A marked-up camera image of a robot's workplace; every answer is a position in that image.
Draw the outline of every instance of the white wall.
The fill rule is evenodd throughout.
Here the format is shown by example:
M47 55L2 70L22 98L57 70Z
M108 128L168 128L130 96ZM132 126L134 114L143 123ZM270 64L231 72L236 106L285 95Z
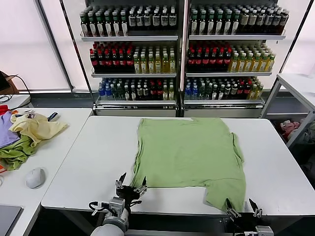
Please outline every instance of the white wall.
M0 70L19 74L30 89L69 89L33 1L2 1L0 15Z

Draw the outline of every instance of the red bottle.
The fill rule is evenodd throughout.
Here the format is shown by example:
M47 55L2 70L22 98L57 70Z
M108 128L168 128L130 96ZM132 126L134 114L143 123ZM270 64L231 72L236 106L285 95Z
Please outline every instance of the red bottle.
M114 67L119 67L119 58L115 49L112 50L112 55Z

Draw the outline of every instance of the table leg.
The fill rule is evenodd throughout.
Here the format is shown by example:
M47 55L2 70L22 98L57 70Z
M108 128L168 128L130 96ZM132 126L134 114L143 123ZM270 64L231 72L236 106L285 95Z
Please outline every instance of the table leg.
M292 137L287 142L286 146L288 149L292 148L294 144L299 140L301 137L301 134L306 130L306 128L310 125L312 121L315 119L315 112L310 111L309 114L304 119L303 123L301 123L300 127L295 131L292 135Z
M79 229L81 229L87 235L91 235L94 228L89 221L86 220L79 212L72 210L59 210L70 221L72 221Z
M270 95L268 97L268 100L267 102L265 103L265 106L264 108L262 109L261 111L261 114L259 116L259 118L265 118L266 115L267 115L267 111L271 105L271 103L273 102L273 100L276 98L279 90L281 88L281 84L280 84L280 81L278 78L276 78L276 81L274 83L274 85L272 86L272 89L271 89L271 92L270 92Z

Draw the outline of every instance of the clothing item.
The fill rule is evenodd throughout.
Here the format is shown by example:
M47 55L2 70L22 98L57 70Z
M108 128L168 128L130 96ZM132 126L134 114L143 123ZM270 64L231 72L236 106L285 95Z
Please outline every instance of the clothing item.
M7 105L1 105L0 106L0 116L5 114L7 111L9 111L9 108Z
M0 164L8 171L15 170L24 163L27 158L35 153L31 147L32 139L26 135L21 135L20 140L15 143L0 148Z
M0 116L0 148L10 145L20 139L16 132L9 130L9 128L12 126L10 118L10 111Z
M11 121L13 125L10 130L29 136L33 140L32 147L42 140L51 139L67 127L63 122L48 122L47 117L38 113L25 114L18 118L12 115Z
M226 211L226 198L241 211L246 190L237 136L220 118L142 119L132 186L204 186L206 201Z

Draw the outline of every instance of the cable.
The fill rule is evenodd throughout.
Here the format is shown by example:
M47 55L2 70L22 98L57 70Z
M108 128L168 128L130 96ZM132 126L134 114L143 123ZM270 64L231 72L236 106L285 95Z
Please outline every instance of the cable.
M4 76L4 77L5 77L5 78L8 78L8 77L13 77L13 78L14 78L14 77L17 77L17 78L19 78L19 79L23 82L23 84L24 84L26 90L28 91L28 93L29 93L29 95L30 95L30 101L29 101L27 104L23 104L23 105L21 105L21 106L12 108L12 109L10 109L10 110L13 111L13 110L16 110L16 109L18 109L18 108L21 108L21 107L24 107L24 106L29 105L29 104L32 102L32 96L31 96L31 92L30 92L29 88L26 86L24 80L23 80L20 76L18 76L18 75L6 75L6 76ZM9 83L9 85L10 85L11 88L13 89L13 95L14 95L14 92L15 92L14 87L13 87L10 83ZM10 98L8 98L8 99L7 99L6 101L4 101L4 102L9 101L9 100L13 97L13 95L4 95L3 97L11 96Z

